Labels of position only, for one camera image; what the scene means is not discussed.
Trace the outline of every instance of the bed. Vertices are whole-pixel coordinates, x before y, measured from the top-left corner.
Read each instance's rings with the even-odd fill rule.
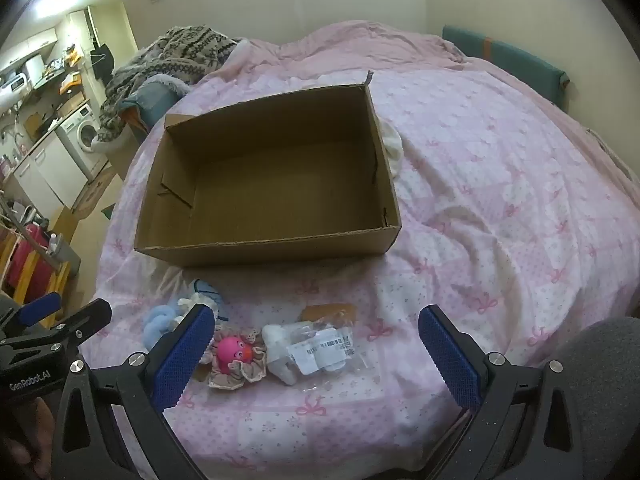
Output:
[[[143,350],[145,313],[195,277],[216,286],[245,327],[293,321],[308,304],[358,307],[368,373],[314,392],[267,378],[221,394],[191,381],[164,412],[210,478],[351,480],[420,468],[458,413],[418,339],[427,304],[439,304],[485,351],[531,364],[636,302],[638,186],[551,102],[442,38],[345,22],[283,46],[243,41],[172,112],[362,82],[368,70],[376,113],[404,149],[395,180],[402,231],[384,257],[186,271],[134,252],[162,121],[124,183],[97,279],[113,320],[82,348],[91,367]],[[118,420],[150,476],[121,413]]]

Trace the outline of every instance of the metal screw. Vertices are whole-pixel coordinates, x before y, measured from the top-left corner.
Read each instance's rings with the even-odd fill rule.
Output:
[[[504,355],[502,355],[500,352],[491,352],[489,354],[489,362],[492,365],[502,366],[506,361],[507,359],[505,359]]]
[[[562,371],[562,363],[560,361],[549,361],[549,368],[552,372],[559,374]]]
[[[71,373],[77,374],[80,370],[84,368],[84,363],[78,359],[78,361],[73,361],[71,363]]]
[[[129,364],[131,366],[140,366],[143,362],[145,362],[145,355],[144,354],[133,354],[131,357],[129,357]]]

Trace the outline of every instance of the washing machine door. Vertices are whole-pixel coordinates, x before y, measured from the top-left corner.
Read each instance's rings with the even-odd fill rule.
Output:
[[[93,153],[91,141],[98,134],[92,121],[83,121],[78,126],[78,146],[85,153]]]

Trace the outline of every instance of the plastic bag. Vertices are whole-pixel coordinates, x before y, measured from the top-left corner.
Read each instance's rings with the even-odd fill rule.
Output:
[[[353,323],[341,312],[313,322],[271,325],[262,333],[270,372],[305,391],[368,368],[356,346]]]

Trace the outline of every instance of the floor mat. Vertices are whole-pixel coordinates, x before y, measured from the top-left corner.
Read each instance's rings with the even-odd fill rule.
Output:
[[[111,215],[113,214],[113,208],[116,207],[115,204],[111,204],[108,207],[105,207],[102,210],[102,214],[105,215],[109,220],[111,220]]]
[[[84,190],[83,195],[78,199],[78,204],[74,209],[74,215],[79,220],[83,220],[91,214],[115,175],[115,168],[108,166],[104,168],[95,180]]]

